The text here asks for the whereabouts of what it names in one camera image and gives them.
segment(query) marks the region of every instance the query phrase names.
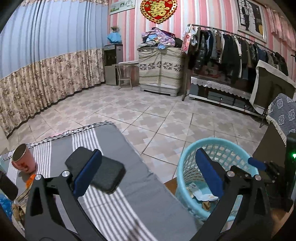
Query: blue gripper pad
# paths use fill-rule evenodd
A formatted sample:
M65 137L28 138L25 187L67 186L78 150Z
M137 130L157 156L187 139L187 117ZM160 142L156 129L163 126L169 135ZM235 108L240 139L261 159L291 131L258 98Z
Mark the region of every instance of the blue gripper pad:
M212 194L221 198L224 194L223 181L213 168L211 164L213 161L211 158L202 148L200 148L195 153L195 161Z
M96 149L90 160L86 163L82 171L74 180L73 196L75 198L81 197L85 194L101 163L102 153Z
M258 161L257 159L253 158L253 157L250 157L248 159L248 163L254 167L256 167L258 170L260 171L265 171L266 170L266 165L261 162L261 161Z

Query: metal clothes rail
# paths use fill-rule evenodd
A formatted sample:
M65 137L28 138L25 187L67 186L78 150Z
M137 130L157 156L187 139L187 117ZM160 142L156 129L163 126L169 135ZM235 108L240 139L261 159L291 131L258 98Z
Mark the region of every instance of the metal clothes rail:
M239 34L236 34L236 33L232 33L232 32L229 32L229 31L226 31L226 30L223 30L223 29L219 29L219 28L213 28L213 27L209 27L209 26L198 25L198 24L191 24L191 26L202 27L202 28L210 28L210 29L218 30L218 31L221 31L221 32L224 32L224 33L232 34L232 35L234 35L234 36L237 36L237 37L240 37L240 38L243 38L243 39L249 40L249 41L251 41L251 42L253 42L253 43L256 43L257 45L260 45L261 47L267 49L268 51L270 51L270 52L272 52L272 53L274 53L274 54L276 53L276 52L272 51L271 49L267 48L266 46L264 46L264 45L262 45L262 44L260 44L260 43L258 43L258 42L256 42L256 41L254 41L254 40L251 40L251 39L249 39L249 38L246 38L246 37L244 37L244 36L241 36L241 35L239 35Z

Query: tiled floor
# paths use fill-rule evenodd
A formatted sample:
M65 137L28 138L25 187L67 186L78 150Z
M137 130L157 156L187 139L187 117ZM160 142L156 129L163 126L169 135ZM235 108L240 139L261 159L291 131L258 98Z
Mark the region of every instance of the tiled floor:
M11 149L100 121L112 121L164 183L176 174L179 158L190 143L219 137L230 140L250 155L267 127L251 117L195 100L184 102L141 92L139 87L117 89L97 86L42 111L9 137Z

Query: gold chinese character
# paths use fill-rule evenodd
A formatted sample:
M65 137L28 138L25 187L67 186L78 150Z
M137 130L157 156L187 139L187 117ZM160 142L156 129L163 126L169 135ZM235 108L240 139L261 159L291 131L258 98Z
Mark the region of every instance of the gold chinese character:
M166 10L169 9L169 7L165 7L165 1L153 1L150 4L150 11L148 11L148 13L151 13L153 17L164 16L166 14Z

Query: floral curtain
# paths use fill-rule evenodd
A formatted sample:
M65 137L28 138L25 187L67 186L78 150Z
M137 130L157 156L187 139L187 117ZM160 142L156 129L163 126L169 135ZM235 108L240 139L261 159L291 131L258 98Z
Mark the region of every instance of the floral curtain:
M279 15L277 11L269 7L266 7L266 9L270 20L271 32L285 41L292 50L296 50L296 32L292 25L283 16Z
M0 125L6 135L51 103L104 79L103 49L29 64L0 80Z
M22 6L27 6L28 4L33 4L37 1L43 1L43 0L24 0L22 2ZM104 4L104 5L108 5L109 3L109 0L45 0L46 2L49 2L49 1L72 1L72 2L76 2L76 1L80 1L80 2L92 2L92 3L96 3L96 4Z

